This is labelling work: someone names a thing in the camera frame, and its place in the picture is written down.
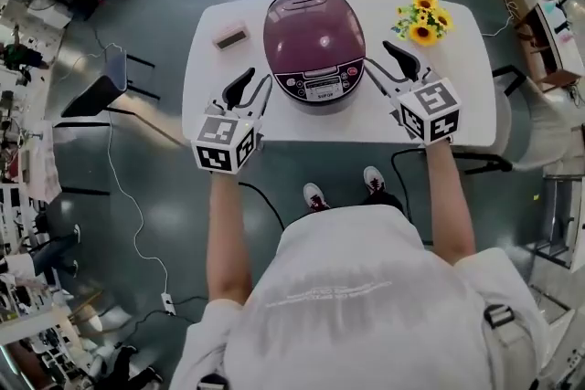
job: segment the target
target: rice cooker lid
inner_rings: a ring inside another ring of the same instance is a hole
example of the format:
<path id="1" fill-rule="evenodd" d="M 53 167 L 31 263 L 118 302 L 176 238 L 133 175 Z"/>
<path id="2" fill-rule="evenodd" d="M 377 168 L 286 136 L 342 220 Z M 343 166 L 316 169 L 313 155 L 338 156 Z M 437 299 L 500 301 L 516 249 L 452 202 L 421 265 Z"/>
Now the rice cooker lid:
<path id="1" fill-rule="evenodd" d="M 264 22 L 273 73 L 326 69 L 363 58 L 366 43 L 346 0 L 275 0 Z"/>

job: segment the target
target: sunflower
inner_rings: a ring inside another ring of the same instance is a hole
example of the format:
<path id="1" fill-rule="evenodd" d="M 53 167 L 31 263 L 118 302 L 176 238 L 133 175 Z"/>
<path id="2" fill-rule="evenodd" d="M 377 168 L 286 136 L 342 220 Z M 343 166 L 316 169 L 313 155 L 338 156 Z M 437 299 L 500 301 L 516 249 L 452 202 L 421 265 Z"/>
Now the sunflower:
<path id="1" fill-rule="evenodd" d="M 432 46 L 437 42 L 437 28 L 425 23 L 413 23 L 409 27 L 409 36 L 421 46 Z"/>
<path id="2" fill-rule="evenodd" d="M 453 29 L 453 20 L 451 18 L 451 14 L 444 8 L 436 8 L 435 11 L 432 12 L 432 19 L 437 25 L 441 25 L 445 31 Z"/>
<path id="3" fill-rule="evenodd" d="M 415 8 L 432 10 L 437 5 L 437 0 L 412 0 Z"/>

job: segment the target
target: white t-shirt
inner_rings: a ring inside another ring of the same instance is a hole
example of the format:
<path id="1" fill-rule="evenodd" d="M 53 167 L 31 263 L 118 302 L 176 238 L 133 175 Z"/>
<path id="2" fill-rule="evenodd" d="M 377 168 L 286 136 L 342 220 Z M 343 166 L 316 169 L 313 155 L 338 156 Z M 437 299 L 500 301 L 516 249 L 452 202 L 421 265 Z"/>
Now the white t-shirt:
<path id="1" fill-rule="evenodd" d="M 35 279 L 35 264 L 30 254 L 14 254 L 5 257 L 7 273 L 0 274 L 0 280 L 8 285 L 15 285 L 16 279 Z"/>
<path id="2" fill-rule="evenodd" d="M 391 206 L 316 213 L 287 227 L 243 308 L 214 300 L 188 328 L 171 390 L 217 370 L 233 390 L 488 390 L 486 303 L 514 310 L 540 368 L 546 324 L 503 250 L 452 267 Z"/>

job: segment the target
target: purple rice cooker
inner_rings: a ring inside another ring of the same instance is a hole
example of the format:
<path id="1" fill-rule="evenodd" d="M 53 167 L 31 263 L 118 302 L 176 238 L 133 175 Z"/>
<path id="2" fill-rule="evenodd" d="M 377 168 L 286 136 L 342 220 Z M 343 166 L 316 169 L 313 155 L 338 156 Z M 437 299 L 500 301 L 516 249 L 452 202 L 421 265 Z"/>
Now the purple rice cooker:
<path id="1" fill-rule="evenodd" d="M 346 101 L 364 72 L 366 42 L 346 0 L 275 0 L 264 50 L 285 94 L 311 107 Z"/>

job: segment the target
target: concrete floor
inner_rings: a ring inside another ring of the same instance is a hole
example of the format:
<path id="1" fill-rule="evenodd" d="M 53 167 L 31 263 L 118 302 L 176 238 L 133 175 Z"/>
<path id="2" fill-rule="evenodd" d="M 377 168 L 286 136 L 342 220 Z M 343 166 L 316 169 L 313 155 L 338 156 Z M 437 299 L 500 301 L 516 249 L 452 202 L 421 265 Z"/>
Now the concrete floor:
<path id="1" fill-rule="evenodd" d="M 192 151 L 181 135 L 181 102 L 187 55 L 198 19 L 210 5 L 234 0 L 107 0 L 89 22 L 73 22 L 54 67 L 49 94 L 48 118 L 57 118 L 65 104 L 95 78 L 100 59 L 81 61 L 76 72 L 59 81 L 74 60 L 85 53 L 99 53 L 92 26 L 104 44 L 115 42 L 130 54 L 156 64 L 152 70 L 137 64 L 129 77 L 137 86 L 162 96 L 159 103 L 128 93 L 116 105 L 139 112 L 162 132 L 139 120 L 113 114 L 112 160 L 123 188 L 135 195 L 145 227 L 138 245 L 145 255 L 160 256 L 169 272 L 169 292 L 175 301 L 206 294 L 205 251 L 207 239 L 207 191 L 209 175 L 198 171 Z M 467 5 L 480 28 L 495 32 L 507 12 L 502 0 L 447 0 Z M 521 50 L 511 29 L 487 38 L 485 45 L 493 68 L 514 64 L 525 68 Z M 527 143 L 526 104 L 513 100 L 515 112 L 511 154 L 520 154 Z M 99 116 L 108 120 L 107 114 Z M 78 294 L 104 288 L 96 304 L 104 311 L 120 305 L 134 319 L 160 309 L 164 272 L 154 261 L 140 259 L 133 249 L 133 233 L 139 216 L 133 204 L 118 192 L 107 160 L 108 129 L 75 129 L 77 139 L 57 146 L 59 176 L 63 185 L 112 191 L 110 197 L 61 195 L 49 207 L 57 231 L 80 223 L 82 244 L 78 248 L 80 275 L 66 286 Z M 269 144 L 251 161 L 241 180 L 261 188 L 280 212 L 285 224 L 305 212 L 302 187 L 318 183 L 334 206 L 358 203 L 366 195 L 362 169 L 374 164 L 387 178 L 387 186 L 401 199 L 398 180 L 389 157 L 399 147 L 349 144 Z M 423 239 L 431 237 L 429 192 L 424 160 L 403 156 L 398 162 L 407 187 L 414 222 Z M 531 264 L 522 249 L 515 248 L 537 235 L 541 186 L 540 172 L 528 174 L 480 174 L 463 181 L 471 206 L 478 248 L 501 246 L 510 252 L 523 274 Z M 264 202 L 242 188 L 245 224 L 253 277 L 261 276 L 278 245 L 281 230 Z M 204 302 L 178 306 L 178 313 L 197 321 Z M 175 368 L 185 338 L 186 323 L 154 316 L 141 326 L 133 344 L 143 350 L 139 364 L 154 364 L 167 381 Z M 132 330 L 127 326 L 99 340 L 115 343 Z"/>

